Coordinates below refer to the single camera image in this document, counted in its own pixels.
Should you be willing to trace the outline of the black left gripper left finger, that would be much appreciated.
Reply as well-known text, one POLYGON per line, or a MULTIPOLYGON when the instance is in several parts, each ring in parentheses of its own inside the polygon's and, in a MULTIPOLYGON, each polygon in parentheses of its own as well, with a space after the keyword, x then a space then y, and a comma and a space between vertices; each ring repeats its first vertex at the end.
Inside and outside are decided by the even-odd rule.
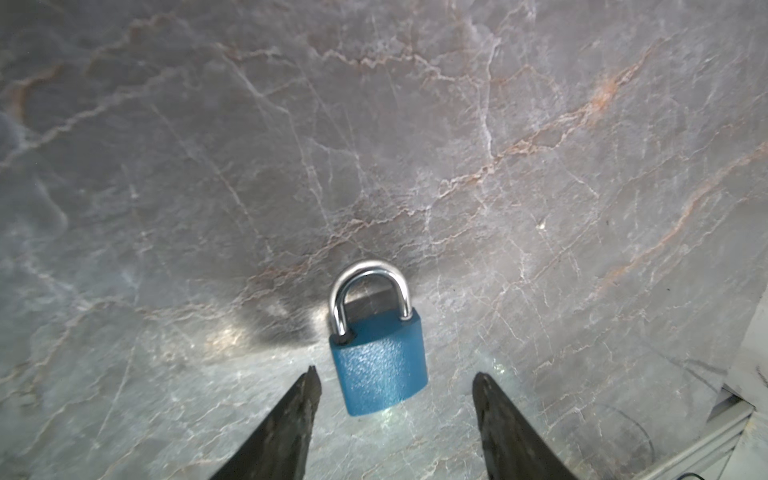
POLYGON ((212 479, 302 479, 321 395, 311 366, 212 479))

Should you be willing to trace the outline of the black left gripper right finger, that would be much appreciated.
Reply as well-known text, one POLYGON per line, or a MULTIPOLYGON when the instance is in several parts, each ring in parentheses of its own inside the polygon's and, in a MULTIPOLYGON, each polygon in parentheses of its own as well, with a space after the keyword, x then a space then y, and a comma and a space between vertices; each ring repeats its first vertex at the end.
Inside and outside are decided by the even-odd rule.
POLYGON ((490 479, 576 479, 489 374, 475 375, 472 397, 490 479))

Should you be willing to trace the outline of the blue padlock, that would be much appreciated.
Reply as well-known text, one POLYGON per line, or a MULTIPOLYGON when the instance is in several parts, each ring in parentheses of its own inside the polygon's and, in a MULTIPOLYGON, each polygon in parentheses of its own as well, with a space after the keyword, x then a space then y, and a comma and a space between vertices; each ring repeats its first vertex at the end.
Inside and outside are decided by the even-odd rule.
POLYGON ((422 320, 413 307, 403 273, 382 260, 347 267, 329 295, 333 333, 329 346, 347 413, 377 413, 413 397, 428 384, 422 320), (395 293, 393 309, 349 323, 346 297, 367 277, 387 280, 395 293))

